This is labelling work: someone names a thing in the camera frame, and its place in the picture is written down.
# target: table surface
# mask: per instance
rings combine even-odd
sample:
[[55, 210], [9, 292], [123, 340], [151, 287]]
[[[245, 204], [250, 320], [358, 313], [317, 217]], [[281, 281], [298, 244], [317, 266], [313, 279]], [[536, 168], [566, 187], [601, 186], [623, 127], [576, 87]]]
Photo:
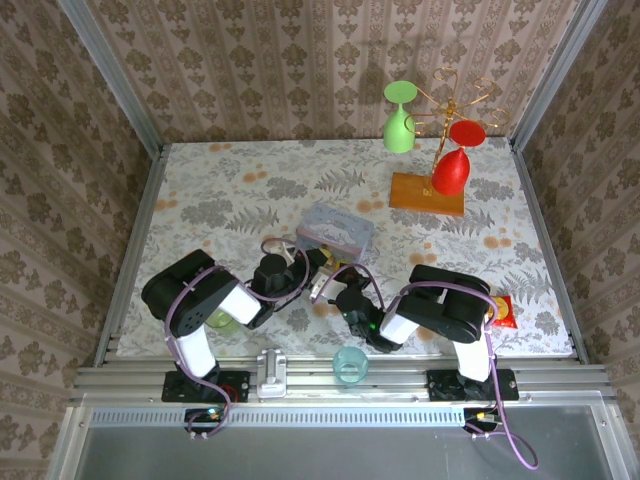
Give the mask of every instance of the table surface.
[[[172, 145], [118, 355], [168, 355], [162, 324], [140, 298], [152, 276], [202, 248], [241, 278], [251, 278], [262, 255], [260, 242], [272, 236], [294, 239], [296, 226], [316, 203], [375, 224], [363, 263], [380, 284], [386, 304], [408, 283], [416, 264], [476, 275], [492, 286], [492, 293], [513, 299], [518, 329], [492, 332], [499, 355], [571, 355], [505, 139], [491, 138], [468, 151], [464, 217], [388, 207], [393, 172], [429, 173], [438, 142], [420, 139], [402, 155], [387, 152], [381, 140]], [[312, 306], [307, 293], [257, 330], [232, 322], [219, 330], [207, 328], [207, 337], [218, 356], [257, 355], [273, 347], [286, 354], [332, 355], [345, 345], [376, 353], [350, 335], [335, 307]], [[396, 354], [453, 354], [453, 345], [420, 328]]]

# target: metal bracket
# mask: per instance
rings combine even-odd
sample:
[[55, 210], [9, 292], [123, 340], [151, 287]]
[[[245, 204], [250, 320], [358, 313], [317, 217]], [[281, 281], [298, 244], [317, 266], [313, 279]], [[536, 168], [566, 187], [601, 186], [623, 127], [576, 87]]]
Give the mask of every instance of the metal bracket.
[[287, 395], [287, 357], [280, 350], [263, 350], [258, 355], [258, 398]]

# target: patterned wallpaper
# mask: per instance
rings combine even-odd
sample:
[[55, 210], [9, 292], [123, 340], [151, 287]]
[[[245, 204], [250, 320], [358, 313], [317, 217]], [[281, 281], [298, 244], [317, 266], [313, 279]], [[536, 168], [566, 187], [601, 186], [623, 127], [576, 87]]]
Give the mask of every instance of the patterned wallpaper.
[[610, 0], [525, 149], [593, 360], [640, 452], [640, 2]]
[[490, 131], [505, 135], [577, 2], [88, 1], [165, 143], [379, 137], [384, 86], [413, 80], [446, 98], [451, 86], [431, 77], [442, 65], [499, 84], [466, 113], [505, 108], [511, 123]]
[[0, 478], [43, 478], [148, 159], [55, 1], [0, 1]]

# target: snack package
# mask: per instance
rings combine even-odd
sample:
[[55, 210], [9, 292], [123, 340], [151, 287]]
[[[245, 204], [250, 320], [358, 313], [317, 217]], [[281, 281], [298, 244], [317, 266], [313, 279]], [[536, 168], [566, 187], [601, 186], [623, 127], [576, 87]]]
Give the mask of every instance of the snack package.
[[[498, 304], [498, 318], [493, 323], [496, 327], [518, 328], [516, 319], [513, 316], [513, 305], [511, 297], [491, 297]], [[493, 307], [489, 307], [489, 318], [493, 315]]]

